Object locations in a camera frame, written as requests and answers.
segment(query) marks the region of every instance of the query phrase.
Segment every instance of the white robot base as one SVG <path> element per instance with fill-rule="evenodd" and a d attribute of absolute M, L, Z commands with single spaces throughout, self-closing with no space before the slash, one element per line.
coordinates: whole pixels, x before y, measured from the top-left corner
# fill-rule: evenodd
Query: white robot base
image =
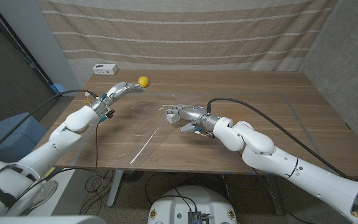
<path fill-rule="evenodd" d="M 237 224 L 233 207 L 215 191 L 196 185 L 177 187 L 177 190 L 182 197 L 192 201 L 177 197 L 175 189 L 168 191 L 153 203 L 148 224 Z"/>

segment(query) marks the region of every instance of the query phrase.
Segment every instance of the black strap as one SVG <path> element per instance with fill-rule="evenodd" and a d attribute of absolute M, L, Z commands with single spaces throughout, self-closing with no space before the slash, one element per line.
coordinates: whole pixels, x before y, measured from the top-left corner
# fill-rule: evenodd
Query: black strap
<path fill-rule="evenodd" d="M 15 202 L 16 198 L 10 193 L 5 193 L 0 189 L 0 201 L 8 208 L 11 208 Z"/>

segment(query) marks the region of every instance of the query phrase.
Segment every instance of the striped curtain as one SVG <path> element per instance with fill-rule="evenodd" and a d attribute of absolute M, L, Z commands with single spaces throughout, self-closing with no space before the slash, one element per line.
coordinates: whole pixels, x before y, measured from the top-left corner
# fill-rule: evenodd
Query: striped curtain
<path fill-rule="evenodd" d="M 48 0 L 40 8 L 80 83 L 120 69 L 298 70 L 335 1 Z"/>

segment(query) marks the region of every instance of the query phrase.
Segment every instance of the white robotic arm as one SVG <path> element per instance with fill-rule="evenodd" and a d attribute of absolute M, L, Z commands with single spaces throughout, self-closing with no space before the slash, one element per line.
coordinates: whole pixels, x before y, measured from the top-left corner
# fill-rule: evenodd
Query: white robotic arm
<path fill-rule="evenodd" d="M 242 160 L 253 168 L 277 174 L 324 201 L 350 222 L 358 222 L 358 182 L 332 174 L 299 159 L 274 145 L 266 135 L 254 131 L 245 121 L 233 126 L 233 120 L 207 113 L 202 106 L 177 105 L 165 112 L 167 118 L 180 116 L 191 123 L 181 132 L 192 133 L 196 125 L 212 131 L 229 150 L 244 147 Z"/>
<path fill-rule="evenodd" d="M 131 92 L 145 91 L 139 84 L 120 82 L 92 105 L 70 114 L 50 136 L 49 141 L 18 162 L 0 162 L 0 216 L 20 215 L 41 190 L 32 187 L 66 153 L 74 150 L 92 121 L 104 121 L 113 116 L 109 106 Z"/>

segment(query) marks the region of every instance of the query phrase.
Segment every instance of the wooden table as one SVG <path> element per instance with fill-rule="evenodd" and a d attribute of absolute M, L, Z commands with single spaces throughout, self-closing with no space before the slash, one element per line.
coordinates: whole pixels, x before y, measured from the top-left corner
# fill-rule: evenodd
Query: wooden table
<path fill-rule="evenodd" d="M 236 152 L 219 140 L 197 134 L 182 134 L 178 128 L 188 121 L 170 124 L 164 111 L 169 105 L 206 105 L 215 97 L 231 97 L 250 103 L 281 124 L 295 137 L 321 154 L 350 177 L 358 177 L 358 138 L 319 91 L 300 72 L 214 72 L 119 70 L 113 76 L 93 75 L 84 89 L 101 96 L 118 82 L 137 83 L 147 76 L 147 92 L 129 94 L 112 109 L 112 119 L 98 128 L 98 167 L 119 170 L 212 172 L 248 174 Z M 72 112 L 84 105 L 83 93 L 70 103 L 40 144 Z M 212 113 L 238 122 L 249 122 L 256 131 L 271 137 L 276 146 L 296 157 L 325 167 L 267 120 L 228 101 L 212 104 Z M 94 134 L 75 162 L 77 151 L 62 157 L 58 167 L 94 168 Z"/>

